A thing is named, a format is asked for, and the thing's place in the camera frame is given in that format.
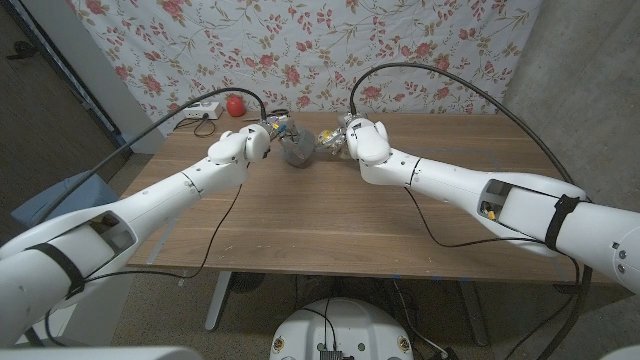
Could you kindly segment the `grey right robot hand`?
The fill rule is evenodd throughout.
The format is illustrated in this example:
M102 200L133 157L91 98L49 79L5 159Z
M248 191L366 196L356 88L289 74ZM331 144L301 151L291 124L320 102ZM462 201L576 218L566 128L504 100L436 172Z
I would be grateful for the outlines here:
M315 152L331 153L343 159L357 158L356 144L350 144L349 126L356 119L360 118L360 114L346 113L338 117L338 127L335 130L323 130L315 139Z

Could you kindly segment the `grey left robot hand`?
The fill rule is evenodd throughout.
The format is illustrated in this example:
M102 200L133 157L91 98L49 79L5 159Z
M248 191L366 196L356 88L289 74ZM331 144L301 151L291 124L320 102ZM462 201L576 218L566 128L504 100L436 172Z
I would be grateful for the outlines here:
M295 121L289 115L273 115L267 117L267 130L271 140L289 141L297 144L299 131Z

